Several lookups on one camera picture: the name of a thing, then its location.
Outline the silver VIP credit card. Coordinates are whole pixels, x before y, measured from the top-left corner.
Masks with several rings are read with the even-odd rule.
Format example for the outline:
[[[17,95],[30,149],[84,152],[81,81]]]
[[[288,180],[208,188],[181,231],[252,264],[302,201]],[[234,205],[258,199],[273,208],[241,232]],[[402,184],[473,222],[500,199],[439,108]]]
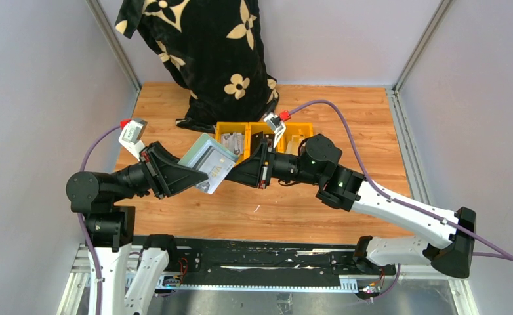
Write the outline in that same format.
[[[229,155],[213,147],[208,148],[194,164],[194,169],[205,173],[208,179],[195,187],[206,194],[213,194],[235,163]]]

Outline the green leather card holder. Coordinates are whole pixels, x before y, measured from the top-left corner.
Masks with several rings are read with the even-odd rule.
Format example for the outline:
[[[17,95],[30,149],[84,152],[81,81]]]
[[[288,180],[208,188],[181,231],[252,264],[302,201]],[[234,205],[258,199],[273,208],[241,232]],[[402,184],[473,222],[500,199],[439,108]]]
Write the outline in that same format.
[[[203,133],[178,164],[208,175],[207,180],[196,184],[195,187],[206,194],[213,194],[238,159],[238,155],[207,133]]]

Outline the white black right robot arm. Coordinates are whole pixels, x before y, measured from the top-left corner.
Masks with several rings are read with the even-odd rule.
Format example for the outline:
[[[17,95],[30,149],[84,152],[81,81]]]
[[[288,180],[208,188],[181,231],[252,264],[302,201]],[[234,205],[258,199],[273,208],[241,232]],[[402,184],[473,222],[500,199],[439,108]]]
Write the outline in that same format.
[[[261,189],[272,179],[310,184],[317,186],[316,197],[328,207],[370,215],[413,233],[403,238],[362,236],[353,254],[354,268],[362,274],[378,266],[402,264],[430,265],[446,276],[469,277],[475,211],[442,209],[397,194],[340,165],[341,155],[322,134],[304,139],[297,155],[275,152],[261,142],[226,180]]]

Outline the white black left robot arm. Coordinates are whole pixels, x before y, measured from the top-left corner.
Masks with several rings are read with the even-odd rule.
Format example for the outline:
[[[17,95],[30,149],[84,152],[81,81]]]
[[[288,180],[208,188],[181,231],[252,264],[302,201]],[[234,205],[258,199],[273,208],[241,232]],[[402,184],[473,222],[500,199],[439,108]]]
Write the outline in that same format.
[[[148,194],[171,197],[207,178],[180,165],[159,142],[141,149],[138,163],[120,171],[79,171],[70,177],[66,194],[81,220],[91,260],[89,314],[146,314],[162,272],[174,270],[180,260],[174,236],[150,234],[127,285],[136,209],[118,202]]]

